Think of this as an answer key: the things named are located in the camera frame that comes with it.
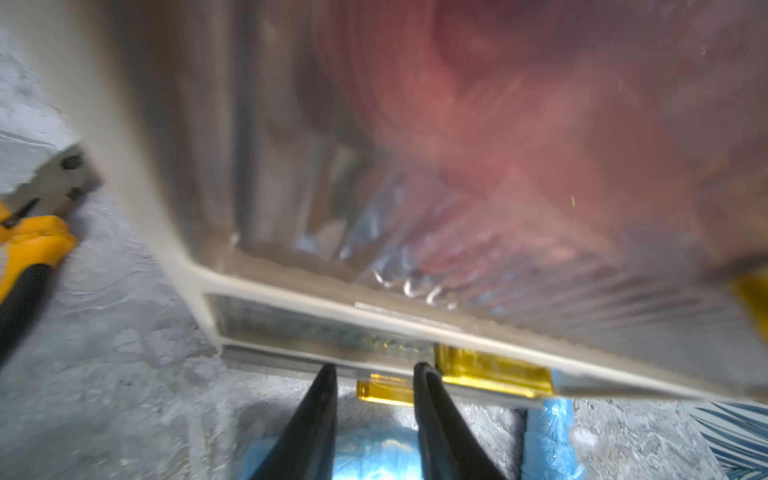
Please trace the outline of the clear lowest drawer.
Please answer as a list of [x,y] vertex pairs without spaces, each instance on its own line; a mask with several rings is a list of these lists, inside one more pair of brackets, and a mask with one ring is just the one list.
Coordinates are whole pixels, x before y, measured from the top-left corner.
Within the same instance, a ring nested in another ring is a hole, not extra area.
[[[335,364],[342,384],[353,383],[358,399],[370,403],[411,406],[414,401],[413,375],[395,371],[383,373],[372,368],[359,368],[340,360],[301,358],[295,355],[226,346],[221,358],[231,368],[259,373],[312,379],[322,366]],[[459,403],[503,406],[517,409],[539,408],[542,402],[519,395],[446,384],[452,399]]]

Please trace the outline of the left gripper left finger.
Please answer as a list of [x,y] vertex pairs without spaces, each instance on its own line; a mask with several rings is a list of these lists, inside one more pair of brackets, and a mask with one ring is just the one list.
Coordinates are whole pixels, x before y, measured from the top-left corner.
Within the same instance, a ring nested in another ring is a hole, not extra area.
[[337,406],[337,369],[333,364],[325,364],[250,479],[331,479]]

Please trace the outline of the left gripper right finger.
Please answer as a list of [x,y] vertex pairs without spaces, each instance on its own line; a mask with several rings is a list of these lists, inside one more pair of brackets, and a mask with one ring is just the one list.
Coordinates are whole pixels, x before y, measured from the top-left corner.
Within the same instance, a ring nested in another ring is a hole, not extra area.
[[414,367],[414,413],[425,479],[502,479],[446,391],[441,373],[426,362]]

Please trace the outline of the blue roll top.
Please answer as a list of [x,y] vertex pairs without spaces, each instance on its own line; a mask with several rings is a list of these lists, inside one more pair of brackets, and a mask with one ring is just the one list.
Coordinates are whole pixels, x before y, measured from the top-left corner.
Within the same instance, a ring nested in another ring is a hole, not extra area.
[[274,479],[421,479],[417,431],[402,426],[374,426],[341,433],[334,441],[304,437],[252,441],[234,477],[252,479],[260,469]]

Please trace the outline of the blue roll middle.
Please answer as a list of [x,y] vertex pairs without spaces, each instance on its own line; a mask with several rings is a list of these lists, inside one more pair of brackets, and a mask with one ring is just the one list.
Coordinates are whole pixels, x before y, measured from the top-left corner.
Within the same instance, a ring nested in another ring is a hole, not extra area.
[[569,439],[573,423],[570,399],[544,399],[540,407],[527,411],[521,479],[586,478],[586,468],[578,461]]

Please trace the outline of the clear bottom drawer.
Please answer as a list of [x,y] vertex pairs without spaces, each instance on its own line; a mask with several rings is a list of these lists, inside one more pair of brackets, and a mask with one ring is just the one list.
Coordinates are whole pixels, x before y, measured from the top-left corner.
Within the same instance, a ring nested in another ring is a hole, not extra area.
[[412,372],[414,364],[426,362],[444,382],[461,387],[526,398],[555,394],[546,367],[231,296],[210,294],[208,300],[219,333],[235,342],[327,357],[376,373]]

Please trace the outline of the yellow black pliers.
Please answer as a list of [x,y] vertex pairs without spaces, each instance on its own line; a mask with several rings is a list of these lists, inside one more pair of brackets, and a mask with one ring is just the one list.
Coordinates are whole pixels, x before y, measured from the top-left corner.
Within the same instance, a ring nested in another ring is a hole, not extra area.
[[1,200],[2,363],[27,335],[55,270],[78,245],[67,216],[100,184],[86,151],[74,143]]

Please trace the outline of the blue roll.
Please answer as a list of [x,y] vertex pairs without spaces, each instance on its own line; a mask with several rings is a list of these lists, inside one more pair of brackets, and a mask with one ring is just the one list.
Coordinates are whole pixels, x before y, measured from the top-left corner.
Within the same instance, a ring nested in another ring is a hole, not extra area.
[[274,479],[421,479],[417,431],[402,426],[374,426],[341,433],[334,441],[304,437],[252,441],[234,477],[252,479],[260,469]]
[[544,399],[540,407],[527,411],[521,479],[586,478],[586,468],[578,461],[569,439],[573,423],[570,399]]

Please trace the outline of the beige drawer organizer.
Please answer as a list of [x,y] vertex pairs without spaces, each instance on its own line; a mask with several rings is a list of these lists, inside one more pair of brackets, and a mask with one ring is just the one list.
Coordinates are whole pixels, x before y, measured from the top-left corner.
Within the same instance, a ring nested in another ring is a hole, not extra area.
[[[365,285],[240,252],[219,239],[204,184],[227,184],[209,161],[232,144],[232,87],[215,51],[235,1],[8,1],[1,17],[27,45],[46,87],[92,162],[158,257],[209,338],[219,333],[210,294],[366,326],[523,361],[551,371],[555,393],[574,396],[763,400],[709,382],[527,330],[496,330],[470,315],[402,300]],[[737,291],[763,325],[764,275]]]

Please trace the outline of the clear top drawer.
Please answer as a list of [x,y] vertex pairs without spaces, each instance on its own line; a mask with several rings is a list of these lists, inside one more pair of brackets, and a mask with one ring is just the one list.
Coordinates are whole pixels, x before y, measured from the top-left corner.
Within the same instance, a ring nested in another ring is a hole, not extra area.
[[767,383],[763,1],[235,1],[204,184],[252,256]]

